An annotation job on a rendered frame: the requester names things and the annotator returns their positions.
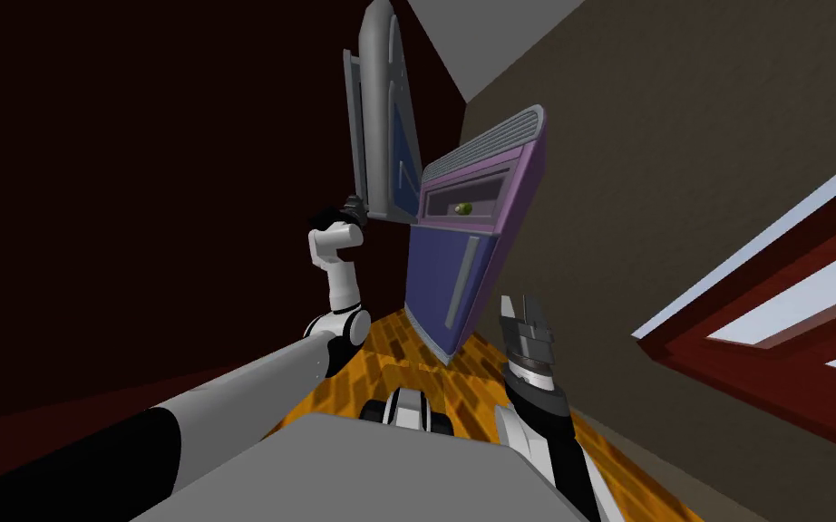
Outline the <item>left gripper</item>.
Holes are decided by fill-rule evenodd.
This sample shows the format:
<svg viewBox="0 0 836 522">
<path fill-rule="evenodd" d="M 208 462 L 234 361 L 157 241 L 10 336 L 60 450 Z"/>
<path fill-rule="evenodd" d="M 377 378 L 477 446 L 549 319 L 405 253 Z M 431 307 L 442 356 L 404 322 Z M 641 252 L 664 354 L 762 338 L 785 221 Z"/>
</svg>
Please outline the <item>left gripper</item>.
<svg viewBox="0 0 836 522">
<path fill-rule="evenodd" d="M 329 229 L 335 223 L 355 225 L 364 229 L 367 211 L 363 199 L 357 195 L 350 195 L 342 207 L 325 208 L 310 218 L 311 229 Z"/>
</svg>

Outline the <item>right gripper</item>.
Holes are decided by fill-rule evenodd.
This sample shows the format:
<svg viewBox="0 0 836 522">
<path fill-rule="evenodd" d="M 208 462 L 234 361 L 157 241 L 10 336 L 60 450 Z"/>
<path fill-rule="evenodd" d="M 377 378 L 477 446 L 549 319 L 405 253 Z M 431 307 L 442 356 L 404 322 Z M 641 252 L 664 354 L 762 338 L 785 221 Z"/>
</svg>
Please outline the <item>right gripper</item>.
<svg viewBox="0 0 836 522">
<path fill-rule="evenodd" d="M 503 327 L 503 338 L 507 353 L 535 361 L 537 363 L 554 363 L 554 334 L 548 326 L 545 314 L 536 297 L 525 294 L 523 296 L 524 323 L 519 319 L 511 298 L 501 297 L 499 321 Z"/>
</svg>

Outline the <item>grey fridge door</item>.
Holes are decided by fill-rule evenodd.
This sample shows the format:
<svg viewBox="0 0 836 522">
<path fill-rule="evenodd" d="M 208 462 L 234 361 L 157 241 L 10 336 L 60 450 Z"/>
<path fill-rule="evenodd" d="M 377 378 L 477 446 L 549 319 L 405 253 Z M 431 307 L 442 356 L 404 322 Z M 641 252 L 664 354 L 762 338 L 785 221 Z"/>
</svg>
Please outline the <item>grey fridge door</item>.
<svg viewBox="0 0 836 522">
<path fill-rule="evenodd" d="M 355 194 L 363 199 L 369 218 L 415 224 L 419 212 L 423 166 L 401 31 L 394 9 L 388 39 L 389 212 L 384 218 L 369 211 L 359 55 L 353 55 L 349 50 L 343 51 L 342 65 L 345 74 Z"/>
</svg>

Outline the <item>grey curved door handle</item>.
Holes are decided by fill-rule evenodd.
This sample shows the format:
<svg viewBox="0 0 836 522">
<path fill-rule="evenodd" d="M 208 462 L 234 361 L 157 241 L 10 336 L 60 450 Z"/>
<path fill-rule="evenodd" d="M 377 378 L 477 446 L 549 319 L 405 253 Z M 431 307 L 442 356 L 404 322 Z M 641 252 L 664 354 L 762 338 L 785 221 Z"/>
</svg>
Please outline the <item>grey curved door handle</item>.
<svg viewBox="0 0 836 522">
<path fill-rule="evenodd" d="M 368 204 L 369 211 L 380 218 L 389 212 L 388 39 L 392 15 L 389 0 L 373 0 L 359 30 Z"/>
</svg>

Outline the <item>blue fridge door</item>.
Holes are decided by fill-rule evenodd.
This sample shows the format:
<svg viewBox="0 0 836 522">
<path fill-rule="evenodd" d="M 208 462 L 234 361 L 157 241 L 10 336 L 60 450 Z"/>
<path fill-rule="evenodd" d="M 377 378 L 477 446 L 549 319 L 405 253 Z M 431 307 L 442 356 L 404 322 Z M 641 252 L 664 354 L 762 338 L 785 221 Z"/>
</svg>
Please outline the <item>blue fridge door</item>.
<svg viewBox="0 0 836 522">
<path fill-rule="evenodd" d="M 468 236 L 480 237 L 452 329 L 445 319 Z M 442 364 L 448 365 L 479 322 L 489 266 L 500 236 L 491 232 L 412 225 L 404 310 L 413 329 Z"/>
</svg>

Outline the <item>purple fridge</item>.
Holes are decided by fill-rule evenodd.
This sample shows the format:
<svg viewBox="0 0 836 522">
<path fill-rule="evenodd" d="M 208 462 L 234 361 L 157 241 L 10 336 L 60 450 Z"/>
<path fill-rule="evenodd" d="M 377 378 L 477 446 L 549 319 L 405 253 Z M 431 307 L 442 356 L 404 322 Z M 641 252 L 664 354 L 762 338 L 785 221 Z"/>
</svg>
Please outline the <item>purple fridge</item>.
<svg viewBox="0 0 836 522">
<path fill-rule="evenodd" d="M 481 315 L 545 173 L 546 134 L 546 113 L 535 104 L 434 160 L 423 172 L 415 225 L 500 236 Z M 470 216 L 454 213 L 462 202 L 472 203 Z"/>
</svg>

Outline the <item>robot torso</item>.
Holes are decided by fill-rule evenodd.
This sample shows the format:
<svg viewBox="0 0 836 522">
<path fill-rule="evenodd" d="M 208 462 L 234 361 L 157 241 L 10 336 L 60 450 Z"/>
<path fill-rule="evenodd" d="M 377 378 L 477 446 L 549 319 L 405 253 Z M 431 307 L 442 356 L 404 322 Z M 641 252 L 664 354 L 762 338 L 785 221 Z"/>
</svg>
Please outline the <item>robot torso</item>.
<svg viewBox="0 0 836 522">
<path fill-rule="evenodd" d="M 311 413 L 132 522 L 580 522 L 516 450 Z"/>
</svg>

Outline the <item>red framed window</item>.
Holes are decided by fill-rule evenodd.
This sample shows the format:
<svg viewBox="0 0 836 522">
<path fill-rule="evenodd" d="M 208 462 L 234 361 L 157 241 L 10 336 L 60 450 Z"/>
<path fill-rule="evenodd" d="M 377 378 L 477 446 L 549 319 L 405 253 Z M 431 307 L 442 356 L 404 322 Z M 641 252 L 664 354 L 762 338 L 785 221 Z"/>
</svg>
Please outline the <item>red framed window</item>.
<svg viewBox="0 0 836 522">
<path fill-rule="evenodd" d="M 836 174 L 634 337 L 665 367 L 836 444 Z"/>
</svg>

